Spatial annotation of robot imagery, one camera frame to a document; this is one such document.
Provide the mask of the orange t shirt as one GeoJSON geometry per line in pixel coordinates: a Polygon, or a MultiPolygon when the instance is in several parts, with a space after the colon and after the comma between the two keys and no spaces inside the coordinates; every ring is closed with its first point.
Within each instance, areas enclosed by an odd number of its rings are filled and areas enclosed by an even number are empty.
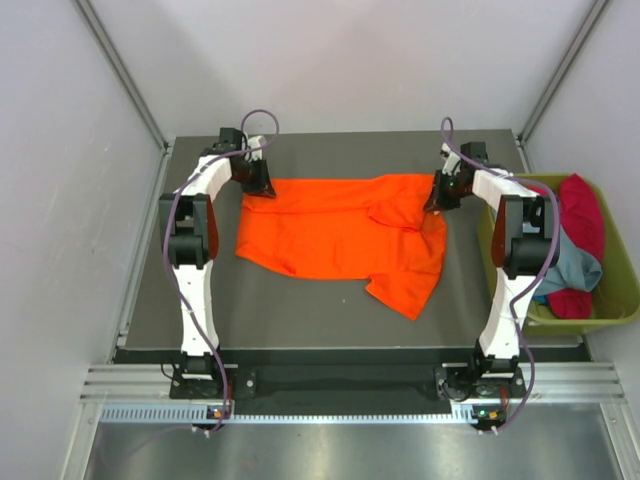
{"type": "Polygon", "coordinates": [[[424,210],[433,180],[276,179],[276,198],[244,196],[235,253],[292,278],[364,280],[369,295],[415,321],[447,250],[444,218],[424,210]]]}

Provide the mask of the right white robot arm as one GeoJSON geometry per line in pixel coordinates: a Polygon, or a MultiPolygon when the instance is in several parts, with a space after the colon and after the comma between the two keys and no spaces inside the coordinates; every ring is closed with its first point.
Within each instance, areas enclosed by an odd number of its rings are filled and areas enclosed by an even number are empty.
{"type": "Polygon", "coordinates": [[[469,142],[457,150],[445,141],[440,156],[444,165],[435,172],[424,210],[433,214],[454,210],[464,198],[474,196],[495,214],[490,258],[496,287],[489,318],[469,364],[445,367],[438,380],[443,397],[463,402],[522,381],[522,327],[535,290],[557,261],[560,224],[557,201],[488,164],[484,143],[469,142]]]}

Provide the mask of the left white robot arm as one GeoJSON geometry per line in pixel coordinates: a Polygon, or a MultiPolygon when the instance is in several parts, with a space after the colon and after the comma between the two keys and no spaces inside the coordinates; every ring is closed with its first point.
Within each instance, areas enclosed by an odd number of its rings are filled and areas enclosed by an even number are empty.
{"type": "Polygon", "coordinates": [[[229,380],[213,319],[211,278],[219,251],[213,202],[230,181],[248,195],[276,196],[264,157],[268,145],[262,135],[249,137],[239,129],[223,128],[184,183],[159,199],[163,263],[182,316],[181,359],[172,377],[173,398],[229,399],[229,380]]]}

